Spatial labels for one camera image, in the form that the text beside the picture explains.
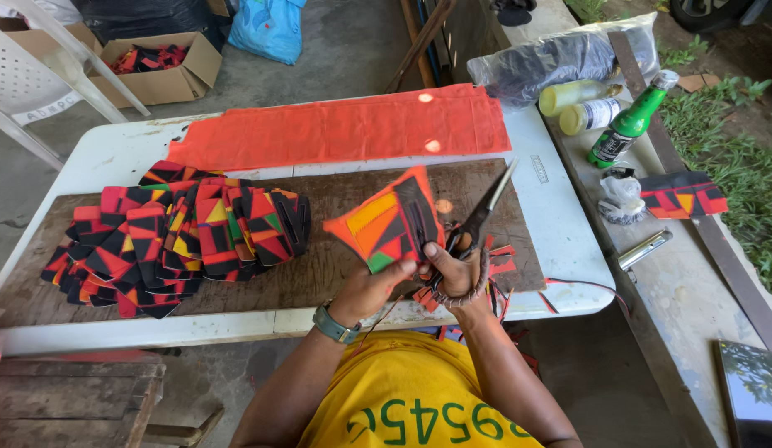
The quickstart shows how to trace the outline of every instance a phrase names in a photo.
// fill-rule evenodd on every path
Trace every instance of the metal tool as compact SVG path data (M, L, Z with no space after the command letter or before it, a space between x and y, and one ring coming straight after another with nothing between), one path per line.
M469 215L469 218L467 218L462 225L452 229L450 236L447 238L447 247L445 247L450 255L462 260L468 257L469 254L472 253L472 250L480 247L480 231L491 217L493 209L497 206L497 202L502 196L502 191L504 191L505 186L508 185L508 181L510 180L513 171L516 169L518 162L518 157L513 159L510 166L505 169L505 172L491 184L491 187L486 191L482 199L480 199L480 202L478 202L478 205L474 208L472 214ZM463 238L464 234L469 234L472 240L468 247L459 249L456 246L461 238ZM441 272L437 271L430 280L425 282L425 286L430 286L432 291L436 291L439 287L439 282L443 278L444 276Z
M664 230L660 231L650 239L647 239L638 244L636 247L630 249L629 252L624 253L621 257L619 257L619 266L621 267L621 270L626 271L630 269L631 265L635 264L641 258L644 258L655 249L665 244L666 241L670 241L672 238L673 234L670 230L668 230L668 227L666 227Z

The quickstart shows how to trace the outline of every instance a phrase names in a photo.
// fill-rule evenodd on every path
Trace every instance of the bottle label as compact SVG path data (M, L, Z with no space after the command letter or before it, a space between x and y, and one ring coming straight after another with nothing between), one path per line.
M583 103L585 107L585 129L599 129L607 127L610 121L621 111L621 104L615 98L602 98Z
M612 129L607 129L596 140L591 151L597 158L605 162L612 162L637 139L637 137L624 137Z

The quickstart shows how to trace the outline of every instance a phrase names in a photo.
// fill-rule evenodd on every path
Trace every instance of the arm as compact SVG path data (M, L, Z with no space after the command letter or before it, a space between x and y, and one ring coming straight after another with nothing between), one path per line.
M377 275L365 266L350 273L328 310L334 321L352 328L383 307L394 285L416 270L399 261ZM234 433L231 448L295 446L308 426L341 360L345 345L316 328L256 392Z
M479 251L464 261L452 258L435 243L428 243L424 251L444 274L442 288L451 297L466 294L480 275ZM466 337L483 400L544 446L581 448L571 422L522 359L483 296L449 309Z

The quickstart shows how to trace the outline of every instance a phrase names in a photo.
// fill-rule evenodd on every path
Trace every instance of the blue plastic bag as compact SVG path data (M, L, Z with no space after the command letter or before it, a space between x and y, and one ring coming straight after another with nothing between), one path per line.
M294 66L302 45L300 9L306 0L240 0L228 43Z

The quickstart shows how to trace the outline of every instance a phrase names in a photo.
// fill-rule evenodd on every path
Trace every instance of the hand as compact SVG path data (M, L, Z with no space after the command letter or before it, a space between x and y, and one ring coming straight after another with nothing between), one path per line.
M377 274L361 263L350 270L345 286L331 302L328 314L334 321L351 329L383 308L391 291L416 271L416 261L404 258L391 263Z
M470 242L462 241L461 243L468 246ZM480 279L479 249L472 251L472 253L463 260L453 258L443 247L432 241L428 242L422 250L430 259L431 264L435 269L443 274L444 279L439 283L439 290L449 297L461 297L466 295ZM420 273L422 274L427 273L429 270L429 265L420 267ZM493 316L488 300L484 299L483 296L485 296L485 294L481 294L480 297L477 297L472 300L471 303L464 306L447 307L447 309L460 323L471 318Z

